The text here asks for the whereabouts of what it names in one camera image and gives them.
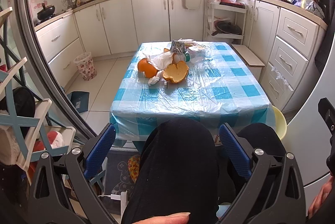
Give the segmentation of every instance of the red cloth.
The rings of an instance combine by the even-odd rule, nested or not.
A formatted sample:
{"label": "red cloth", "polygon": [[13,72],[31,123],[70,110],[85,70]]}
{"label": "red cloth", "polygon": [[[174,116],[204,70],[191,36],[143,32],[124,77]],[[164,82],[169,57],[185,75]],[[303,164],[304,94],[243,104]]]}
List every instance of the red cloth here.
{"label": "red cloth", "polygon": [[[49,143],[51,145],[57,137],[57,132],[56,131],[48,132],[46,134],[46,136],[48,137]],[[43,142],[42,141],[36,141],[35,145],[34,145],[34,148],[32,149],[32,152],[41,151],[41,150],[45,150],[45,146],[44,146]]]}

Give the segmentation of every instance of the orange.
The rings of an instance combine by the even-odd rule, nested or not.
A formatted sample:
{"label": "orange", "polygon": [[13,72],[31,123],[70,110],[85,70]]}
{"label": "orange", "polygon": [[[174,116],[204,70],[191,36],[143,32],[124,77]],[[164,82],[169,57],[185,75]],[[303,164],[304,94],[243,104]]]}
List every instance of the orange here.
{"label": "orange", "polygon": [[148,62],[147,58],[143,58],[137,64],[138,72],[144,72],[146,78],[156,76],[158,70]]}

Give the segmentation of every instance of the shelf rack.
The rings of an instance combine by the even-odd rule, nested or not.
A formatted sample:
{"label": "shelf rack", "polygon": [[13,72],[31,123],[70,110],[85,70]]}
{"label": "shelf rack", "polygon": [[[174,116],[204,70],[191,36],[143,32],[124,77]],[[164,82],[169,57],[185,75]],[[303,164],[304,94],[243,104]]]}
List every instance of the shelf rack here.
{"label": "shelf rack", "polygon": [[[212,38],[230,38],[230,39],[238,39],[242,40],[244,37],[244,28],[246,24],[246,15],[247,15],[247,9],[243,8],[237,8],[233,6],[226,6],[226,5],[219,5],[219,4],[212,4],[212,3],[207,3],[207,10],[205,12],[205,21],[204,21],[204,41],[206,41],[207,36],[211,36]],[[235,12],[235,20],[234,24],[237,25],[237,14],[242,13],[244,14],[244,19],[243,19],[243,27],[242,27],[242,34],[241,35],[235,35],[235,34],[225,34],[225,33],[218,33],[215,36],[212,36],[212,33],[214,32],[214,12],[215,10],[223,10],[223,11],[230,11],[230,12]]]}
{"label": "shelf rack", "polygon": [[[0,94],[5,91],[9,113],[0,114],[0,125],[11,126],[16,142],[20,148],[20,154],[16,160],[16,164],[27,172],[30,162],[37,161],[40,158],[40,155],[44,152],[48,152],[51,156],[68,153],[71,149],[71,144],[76,131],[73,127],[44,125],[44,119],[52,104],[50,99],[43,99],[36,102],[36,110],[33,118],[17,116],[13,98],[12,78],[26,62],[27,58],[24,57],[7,72],[0,70]],[[25,138],[23,138],[21,127],[29,127]],[[51,130],[58,131],[63,135],[65,146],[55,149],[51,148],[46,135],[46,133]],[[43,151],[32,152],[37,139],[41,139],[46,149]]]}

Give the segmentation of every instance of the trash bin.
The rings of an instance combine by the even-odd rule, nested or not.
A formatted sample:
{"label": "trash bin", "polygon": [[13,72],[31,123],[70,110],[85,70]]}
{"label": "trash bin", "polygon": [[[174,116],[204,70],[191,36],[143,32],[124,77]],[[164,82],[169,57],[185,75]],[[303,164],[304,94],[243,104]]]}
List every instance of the trash bin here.
{"label": "trash bin", "polygon": [[91,52],[80,54],[73,60],[84,80],[91,80],[97,75],[94,68]]}

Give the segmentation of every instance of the blue checkered tablecloth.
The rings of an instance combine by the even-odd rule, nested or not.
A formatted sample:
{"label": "blue checkered tablecloth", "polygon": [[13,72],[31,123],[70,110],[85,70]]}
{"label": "blue checkered tablecloth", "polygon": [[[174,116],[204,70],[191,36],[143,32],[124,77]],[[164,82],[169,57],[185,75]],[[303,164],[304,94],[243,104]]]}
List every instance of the blue checkered tablecloth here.
{"label": "blue checkered tablecloth", "polygon": [[117,139],[145,141],[160,123],[176,116],[201,122],[212,135],[224,122],[236,132],[256,122],[275,129],[269,99],[232,48],[224,42],[199,43],[208,49],[200,61],[187,63],[190,70],[184,81],[171,84],[162,79],[153,86],[138,72],[137,63],[145,54],[162,53],[169,43],[140,46],[111,106]]}

